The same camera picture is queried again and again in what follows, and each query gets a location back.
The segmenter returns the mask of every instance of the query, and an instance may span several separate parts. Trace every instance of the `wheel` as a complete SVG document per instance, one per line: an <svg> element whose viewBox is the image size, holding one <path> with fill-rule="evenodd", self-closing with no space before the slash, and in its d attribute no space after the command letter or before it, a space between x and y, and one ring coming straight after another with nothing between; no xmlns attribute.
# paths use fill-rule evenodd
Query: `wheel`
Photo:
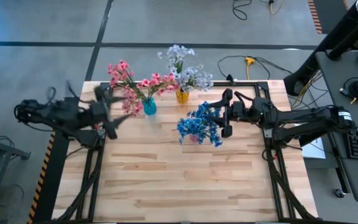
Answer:
<svg viewBox="0 0 358 224"><path fill-rule="evenodd" d="M342 188L335 189L334 194L335 194L335 196L337 196L339 198L345 197L345 193L343 192Z"/></svg>

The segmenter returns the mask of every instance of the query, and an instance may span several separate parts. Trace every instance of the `gray floor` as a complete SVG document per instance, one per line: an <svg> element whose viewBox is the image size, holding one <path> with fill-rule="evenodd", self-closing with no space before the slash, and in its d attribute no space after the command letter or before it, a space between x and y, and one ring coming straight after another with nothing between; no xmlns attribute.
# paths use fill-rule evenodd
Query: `gray floor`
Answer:
<svg viewBox="0 0 358 224"><path fill-rule="evenodd" d="M0 41L19 42L95 42L108 0L0 1ZM324 35L316 33L307 1L286 0L276 16L266 4L254 0L244 8L249 19L240 21L231 12L229 0L115 0L103 42L316 45ZM153 48L101 48L92 80L108 80L107 64L127 60L136 79L151 73L165 73L165 62ZM203 63L205 70L222 80L217 62L227 55L266 58L295 71L309 56L309 50L195 49L188 65ZM9 136L17 147L32 152L28 161L13 160L0 189L0 220L24 223L44 158L49 133L33 131L15 121L14 105L25 98L45 101L47 87L57 89L57 98L67 95L65 80L79 92L93 52L91 47L0 47L0 135ZM246 79L241 58L221 62L225 74ZM271 79L287 74L273 67ZM251 79L267 78L259 65L250 69ZM323 79L316 86L326 88ZM322 91L311 89L314 98ZM306 95L306 104L311 97ZM331 103L329 95L317 101ZM308 169L310 183L321 218L358 223L358 203L352 195L338 199L332 190L339 186L333 169ZM21 192L12 184L19 184Z"/></svg>

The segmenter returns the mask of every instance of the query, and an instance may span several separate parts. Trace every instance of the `wooden tabletop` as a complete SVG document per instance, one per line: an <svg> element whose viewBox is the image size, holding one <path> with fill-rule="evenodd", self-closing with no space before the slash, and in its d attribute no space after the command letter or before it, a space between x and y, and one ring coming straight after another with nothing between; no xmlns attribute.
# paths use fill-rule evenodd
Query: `wooden tabletop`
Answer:
<svg viewBox="0 0 358 224"><path fill-rule="evenodd" d="M275 106L290 110L284 82L267 82ZM92 98L93 87L98 84L85 82L81 98ZM119 127L118 139L108 139L104 147L94 222L277 221L269 169L261 156L264 140L257 126L232 123L232 137L217 148L208 141L192 143L188 137L183 145L178 141L178 120L204 101L220 100L226 88L192 91L186 105L178 104L174 93L155 96L155 116L141 114ZM230 88L255 97L251 87ZM112 105L111 114L123 114L120 103ZM299 146L295 141L291 145ZM68 152L77 148L78 143L73 142ZM301 151L286 148L283 156L292 191L317 216ZM66 160L54 218L79 192L85 158L86 150L82 150ZM288 216L285 197L282 191L280 194Z"/></svg>

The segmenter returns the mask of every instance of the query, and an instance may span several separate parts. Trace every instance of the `yellow vase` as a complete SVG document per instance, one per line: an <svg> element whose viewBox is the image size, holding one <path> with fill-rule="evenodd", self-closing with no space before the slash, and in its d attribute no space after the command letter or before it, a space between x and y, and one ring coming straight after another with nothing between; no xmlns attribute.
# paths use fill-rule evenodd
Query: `yellow vase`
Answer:
<svg viewBox="0 0 358 224"><path fill-rule="evenodd" d="M189 100L189 92L177 90L177 101L178 103L187 103Z"/></svg>

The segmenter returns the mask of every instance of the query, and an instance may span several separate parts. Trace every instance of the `flower bouquet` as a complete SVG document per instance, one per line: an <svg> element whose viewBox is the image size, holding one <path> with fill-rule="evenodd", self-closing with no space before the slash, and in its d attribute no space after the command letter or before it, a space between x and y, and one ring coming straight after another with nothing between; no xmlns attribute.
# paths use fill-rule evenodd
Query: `flower bouquet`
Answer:
<svg viewBox="0 0 358 224"><path fill-rule="evenodd" d="M158 73L152 74L152 79L143 79L136 83L133 79L134 72L129 68L127 62L120 60L118 65L108 66L108 72L111 77L110 85L112 87L122 87L122 94L127 99L123 101L122 108L125 113L137 115L143 109L145 114L153 115L157 111L153 94L161 95L165 91L173 91L178 88L173 75L160 76ZM142 91L147 87L147 95Z"/></svg>
<svg viewBox="0 0 358 224"><path fill-rule="evenodd" d="M177 90L177 100L179 103L186 103L189 92L194 88L207 91L214 85L212 74L200 72L204 65L200 64L198 66L183 68L183 61L187 55L195 55L194 50L187 49L184 46L179 47L179 45L170 47L167 52L167 68L179 86Z"/></svg>
<svg viewBox="0 0 358 224"><path fill-rule="evenodd" d="M177 130L180 133L180 144L183 144L186 135L190 135L190 139L198 144L202 144L207 137L215 147L223 143L217 131L217 124L210 119L211 116L219 116L220 109L214 108L212 111L208 105L207 102L204 102L198 106L197 111L190 111L187 114L187 119L179 120Z"/></svg>

